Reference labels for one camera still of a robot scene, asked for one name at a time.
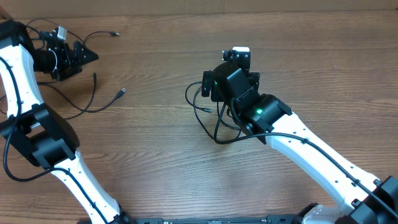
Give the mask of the black cable silver plugs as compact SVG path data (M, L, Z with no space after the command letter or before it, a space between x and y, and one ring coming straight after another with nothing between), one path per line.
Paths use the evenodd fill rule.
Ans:
M212 140L214 140L214 136L213 136L212 134L210 134L210 132L206 129L205 125L202 123L202 121L200 120L200 118L199 118L199 116L198 116L198 113L197 113L198 110L199 110L199 111L202 111L202 112L205 112L205 113L212 113L212 112L213 112L213 110L212 110L211 108L207 108L207 107L202 107L202 106L197 106L197 105L196 105L196 98L197 98L199 92L201 91L201 87L199 87L198 90L195 92L192 101L190 101L190 100L188 99L188 91L189 91L189 89L190 89L192 86L194 86L194 85L202 85L202 81L193 82L193 83L189 84L189 85L186 87L186 89L185 89L185 95L184 95L185 100L186 100L186 102L193 108L195 117L196 117L197 121L199 122L199 124L201 125L201 127L203 128L203 130L206 132L206 134L207 134ZM234 126L232 126L232 125L230 125L230 124L227 124L227 123L225 123L222 119L220 120L220 123L221 123L223 126L229 128L229 129L238 131L238 134L237 134L236 138L240 137L242 131L241 131L241 129L240 129L239 127L234 127Z

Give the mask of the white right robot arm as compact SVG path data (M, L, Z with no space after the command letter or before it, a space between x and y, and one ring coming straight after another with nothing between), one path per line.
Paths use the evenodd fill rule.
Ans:
M205 71L199 93L222 103L244 134L232 141L256 138L305 171L335 202L314 203L290 223L397 223L397 179L380 180L336 152L301 121L291 107L271 94L260 94L257 72L250 71L247 47L223 52L222 64Z

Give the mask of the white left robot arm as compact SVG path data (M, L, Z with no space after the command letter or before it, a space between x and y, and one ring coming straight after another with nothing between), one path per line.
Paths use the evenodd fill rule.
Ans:
M44 102L35 78L36 72L42 72L63 81L80 73L83 65L98 60L98 55L79 41L70 48L67 30L61 26L41 32L44 46L37 49L27 28L13 20L1 23L1 78L7 98L7 119L1 123L1 135L6 140L6 174L17 182L52 174L79 201L89 215L89 223L133 223L91 173L79 150L76 132L66 118ZM7 164L11 146L43 172L26 178L13 175Z

